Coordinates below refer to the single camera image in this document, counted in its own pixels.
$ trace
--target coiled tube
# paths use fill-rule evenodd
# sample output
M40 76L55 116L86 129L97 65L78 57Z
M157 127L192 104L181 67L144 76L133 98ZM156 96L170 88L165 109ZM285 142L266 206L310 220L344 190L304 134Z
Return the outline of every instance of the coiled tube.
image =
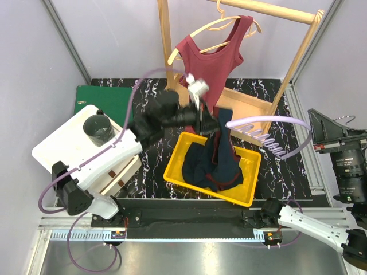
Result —
M276 121L276 122L298 124L308 129L309 135L299 147L287 153L282 147L279 146L279 143L275 142L274 138L269 138L270 135L268 133L262 135L263 131L261 129L251 131L254 128L252 123L265 122L265 121ZM260 141L267 150L272 152L277 158L281 160L287 159L299 153L302 149L305 148L305 146L307 146L307 144L311 141L312 138L311 127L307 123L305 123L302 120L295 119L294 117L288 117L288 116L250 116L244 119L229 121L226 123L225 126L231 130L241 132L245 135L248 135Z

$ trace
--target red tank top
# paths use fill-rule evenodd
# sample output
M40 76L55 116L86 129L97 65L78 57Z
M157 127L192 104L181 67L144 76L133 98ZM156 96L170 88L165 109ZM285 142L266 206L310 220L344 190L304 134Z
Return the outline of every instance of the red tank top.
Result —
M219 47L213 53L200 53L191 36L186 36L176 46L183 59L185 72L191 73L195 79L203 79L208 84L209 90L202 98L206 101L210 112L217 104L230 72L243 62L239 49L243 37L253 23L253 18L243 15L240 17L224 41L229 41L229 44ZM181 84L187 87L184 78Z

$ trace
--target wooden clothes rack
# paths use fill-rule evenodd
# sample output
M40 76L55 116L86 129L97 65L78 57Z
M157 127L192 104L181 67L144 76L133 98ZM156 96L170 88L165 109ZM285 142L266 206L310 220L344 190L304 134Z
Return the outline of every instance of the wooden clothes rack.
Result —
M172 52L171 45L171 34L170 34L170 21L169 21L169 11L168 11L168 0L157 0L159 8L159 20L161 23L161 34L163 42L163 53L165 57L165 64L167 68L172 68L172 65L168 65L167 61ZM275 6L272 4L262 3L254 0L221 0L222 5L228 5L233 7L239 7L241 9L255 11L257 13L268 14L274 17L279 17L282 19L287 19L303 24L310 25L298 51L295 55L291 66L274 98L272 103L267 101L245 95L243 93L224 88L223 93L217 103L217 105L222 107L232 107L233 117L232 119L241 119L248 116L257 115L274 115L276 108L286 86L291 80L297 66L299 65L302 56L304 55L306 49L308 48L312 37L314 36L318 25L321 22L323 16L323 10L318 10L316 14L305 13L303 11L288 9L285 7ZM178 83L181 76L174 74L173 72L167 71L167 87L175 89L180 96L180 103L185 104L189 101L188 91L185 87ZM261 129L263 134L267 133L270 128L270 122L255 123L255 129ZM241 138L255 145L262 146L262 144L248 136L236 131L231 131L232 136Z

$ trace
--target black marble surface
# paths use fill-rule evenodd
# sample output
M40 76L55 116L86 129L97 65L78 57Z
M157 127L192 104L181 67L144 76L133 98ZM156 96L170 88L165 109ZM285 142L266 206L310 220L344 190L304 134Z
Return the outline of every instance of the black marble surface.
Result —
M107 87L133 87L135 83L136 80L134 79L92 80L92 85ZM146 79L134 97L134 114L138 115L144 111L149 103L149 99L155 97L156 92L164 89L165 86L165 79ZM271 102L280 87L280 81L229 79L225 86ZM290 115L284 96L278 105L276 115ZM167 130L165 139L159 141L146 152L141 153L141 168L125 184L125 188L130 197L172 199L210 198L210 196L176 186L163 179L163 173L182 131L183 128ZM292 124L272 123L269 133L288 152L298 146ZM236 146L260 152L263 156L257 180L255 199L266 199L268 197L278 199L295 198L297 200L311 199L311 190L300 154L287 160L276 160L275 156L265 148L254 146L235 137L232 137L232 143Z

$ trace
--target white wall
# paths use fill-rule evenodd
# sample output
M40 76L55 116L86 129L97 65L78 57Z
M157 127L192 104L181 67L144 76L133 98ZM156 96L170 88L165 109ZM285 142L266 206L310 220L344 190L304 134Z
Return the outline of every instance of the white wall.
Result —
M304 111L331 118L356 115L348 124L367 128L367 1L344 1L295 84ZM338 194L330 155L319 155L333 194Z
M309 13L327 10L332 0L263 0ZM157 0L53 0L71 39L92 77L136 78L163 67ZM283 78L307 25L222 5L226 16L251 15L263 34L243 41L245 58L230 77ZM206 0L169 0L172 47L188 34L220 18L216 4ZM225 40L231 27L195 37L204 47ZM183 68L182 61L175 61Z
M2 1L0 37L0 274L19 275L41 217L38 197L51 180L32 148L71 117L84 81L41 1Z

